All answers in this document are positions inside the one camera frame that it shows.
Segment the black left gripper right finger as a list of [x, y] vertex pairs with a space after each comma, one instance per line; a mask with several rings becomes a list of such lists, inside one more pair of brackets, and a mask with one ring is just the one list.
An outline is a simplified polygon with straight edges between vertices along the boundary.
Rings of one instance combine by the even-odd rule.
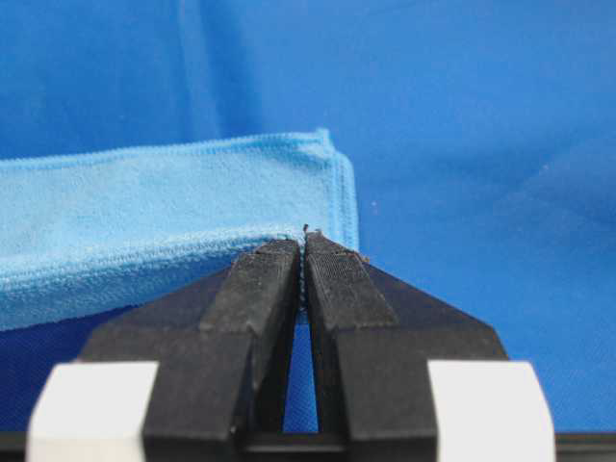
[[319, 424], [353, 461], [552, 461], [552, 416], [533, 367], [496, 331], [306, 237]]

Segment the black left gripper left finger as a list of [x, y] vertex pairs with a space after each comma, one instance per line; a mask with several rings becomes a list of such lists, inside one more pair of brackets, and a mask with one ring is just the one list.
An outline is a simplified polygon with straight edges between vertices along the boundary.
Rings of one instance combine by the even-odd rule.
[[30, 419], [30, 461], [219, 461], [255, 421], [279, 426], [300, 250], [277, 240], [100, 325], [56, 366]]

